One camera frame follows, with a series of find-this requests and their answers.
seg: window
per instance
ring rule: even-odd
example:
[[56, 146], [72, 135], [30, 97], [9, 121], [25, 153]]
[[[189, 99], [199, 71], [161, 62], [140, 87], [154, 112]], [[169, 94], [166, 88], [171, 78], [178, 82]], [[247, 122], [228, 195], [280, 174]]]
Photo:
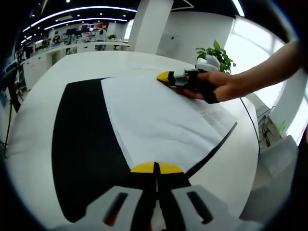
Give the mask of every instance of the window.
[[134, 20], [133, 19], [128, 22], [124, 39], [129, 39], [129, 36], [130, 36], [130, 33], [131, 33], [131, 29], [133, 27], [133, 24], [134, 24]]
[[[232, 74], [246, 71], [274, 54], [284, 43], [266, 29], [246, 19], [237, 17], [225, 50], [237, 64]], [[255, 95], [268, 107], [276, 105], [286, 81], [255, 91]]]
[[308, 124], [308, 104], [305, 98], [303, 98], [302, 103], [296, 113], [294, 120], [292, 121], [290, 127], [288, 128], [286, 134], [291, 135], [294, 141], [299, 145], [306, 126]]

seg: office desk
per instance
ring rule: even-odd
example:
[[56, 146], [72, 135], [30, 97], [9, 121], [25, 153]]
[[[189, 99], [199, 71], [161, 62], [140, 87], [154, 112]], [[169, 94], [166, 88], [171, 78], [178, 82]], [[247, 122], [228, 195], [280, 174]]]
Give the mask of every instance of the office desk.
[[[58, 203], [51, 164], [53, 128], [66, 85], [114, 76], [155, 77], [179, 68], [190, 69], [193, 65], [137, 52], [87, 52], [64, 57], [37, 82], [11, 127], [6, 167], [21, 200], [39, 222], [46, 228], [70, 223]], [[247, 99], [244, 103], [257, 126], [254, 106]], [[232, 215], [239, 217], [253, 185], [258, 142], [240, 100], [222, 105], [238, 118], [238, 124], [190, 182], [215, 194], [229, 206]]]

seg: black finger strap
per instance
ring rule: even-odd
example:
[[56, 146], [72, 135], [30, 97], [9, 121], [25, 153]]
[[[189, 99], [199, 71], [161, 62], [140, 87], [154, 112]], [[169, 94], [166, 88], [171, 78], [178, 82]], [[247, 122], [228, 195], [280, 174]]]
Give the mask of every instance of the black finger strap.
[[207, 103], [219, 103], [215, 95], [215, 89], [217, 87], [208, 81], [199, 80], [199, 73], [198, 70], [187, 72], [187, 75], [189, 76], [187, 87], [199, 91]]

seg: black mat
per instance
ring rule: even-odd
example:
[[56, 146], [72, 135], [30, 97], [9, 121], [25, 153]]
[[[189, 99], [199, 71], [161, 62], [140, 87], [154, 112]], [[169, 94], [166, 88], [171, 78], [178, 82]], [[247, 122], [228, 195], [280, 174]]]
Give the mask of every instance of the black mat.
[[87, 205], [114, 185], [124, 185], [130, 169], [117, 143], [101, 80], [68, 84], [52, 138], [52, 171], [66, 219], [75, 222]]

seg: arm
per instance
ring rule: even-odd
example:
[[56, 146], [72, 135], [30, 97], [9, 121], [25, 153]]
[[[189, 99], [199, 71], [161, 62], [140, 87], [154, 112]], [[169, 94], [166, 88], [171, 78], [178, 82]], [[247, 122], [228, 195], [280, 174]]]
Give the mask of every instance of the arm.
[[263, 63], [235, 75], [241, 86], [238, 97], [274, 85], [292, 76], [302, 65], [299, 44], [292, 41]]
[[[216, 98], [219, 102], [243, 97], [256, 90], [279, 83], [291, 77], [303, 65], [303, 58], [297, 41], [280, 48], [263, 63], [248, 71], [230, 76], [223, 72], [206, 72], [198, 75], [200, 80], [217, 86]], [[200, 92], [177, 89], [177, 93], [203, 100]]]

